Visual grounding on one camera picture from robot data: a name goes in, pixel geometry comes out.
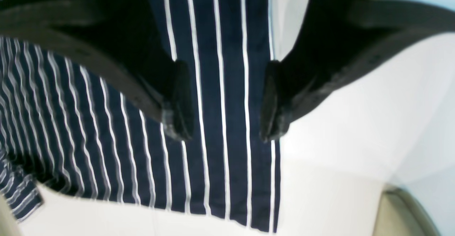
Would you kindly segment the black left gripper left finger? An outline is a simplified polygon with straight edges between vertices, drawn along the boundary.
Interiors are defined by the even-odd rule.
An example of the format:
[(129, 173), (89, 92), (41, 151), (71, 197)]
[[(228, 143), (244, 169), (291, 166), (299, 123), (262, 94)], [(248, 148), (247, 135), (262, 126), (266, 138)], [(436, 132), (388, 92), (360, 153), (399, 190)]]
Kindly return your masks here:
[(192, 139), (189, 69), (164, 51), (148, 0), (2, 0), (1, 35), (85, 66), (168, 136)]

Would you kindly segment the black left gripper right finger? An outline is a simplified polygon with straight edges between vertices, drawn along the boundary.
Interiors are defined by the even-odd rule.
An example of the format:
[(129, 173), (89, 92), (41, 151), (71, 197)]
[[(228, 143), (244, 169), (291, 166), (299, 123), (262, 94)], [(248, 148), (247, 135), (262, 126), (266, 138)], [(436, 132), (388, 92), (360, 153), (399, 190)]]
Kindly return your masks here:
[(401, 51), (454, 32), (454, 0), (309, 0), (291, 51), (268, 63), (260, 137), (269, 142), (329, 95)]

